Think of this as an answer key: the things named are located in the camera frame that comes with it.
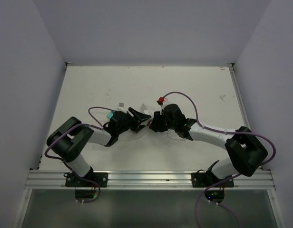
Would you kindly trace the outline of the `teal USB charger plug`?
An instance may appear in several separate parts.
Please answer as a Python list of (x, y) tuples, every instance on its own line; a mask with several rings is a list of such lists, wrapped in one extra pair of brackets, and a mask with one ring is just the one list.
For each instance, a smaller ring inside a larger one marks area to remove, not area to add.
[(114, 111), (110, 111), (108, 114), (107, 114), (107, 118), (108, 119), (111, 119), (114, 115)]

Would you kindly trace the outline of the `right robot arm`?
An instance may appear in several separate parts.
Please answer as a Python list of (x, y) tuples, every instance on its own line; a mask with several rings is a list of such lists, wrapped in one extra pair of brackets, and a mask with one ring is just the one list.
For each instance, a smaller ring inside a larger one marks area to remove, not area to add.
[(228, 158), (215, 161), (196, 179), (208, 186), (218, 186), (223, 179), (235, 174), (250, 177), (268, 155), (261, 142), (247, 127), (240, 127), (228, 134), (226, 130), (199, 125), (197, 120), (186, 118), (176, 104), (165, 105), (154, 113), (149, 128), (154, 132), (173, 130), (179, 137), (191, 141), (206, 142), (228, 153)]

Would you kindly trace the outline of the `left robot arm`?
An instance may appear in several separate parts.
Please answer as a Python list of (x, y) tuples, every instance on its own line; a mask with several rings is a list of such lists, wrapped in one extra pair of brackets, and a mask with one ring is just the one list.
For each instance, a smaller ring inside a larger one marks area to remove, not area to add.
[(47, 139), (45, 157), (62, 161), (69, 168), (80, 185), (86, 187), (96, 180), (92, 167), (81, 155), (88, 142), (110, 147), (119, 136), (131, 130), (140, 132), (153, 119), (153, 115), (128, 108), (126, 112), (111, 110), (112, 116), (103, 126), (82, 123), (78, 118), (71, 117), (63, 123)]

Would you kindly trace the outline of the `white adapter plug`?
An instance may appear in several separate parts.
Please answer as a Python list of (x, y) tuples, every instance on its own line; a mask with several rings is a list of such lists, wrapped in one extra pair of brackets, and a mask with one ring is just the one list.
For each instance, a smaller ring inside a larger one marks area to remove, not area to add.
[(147, 114), (147, 112), (148, 112), (147, 106), (145, 104), (142, 104), (140, 107), (140, 111), (141, 111), (141, 113)]

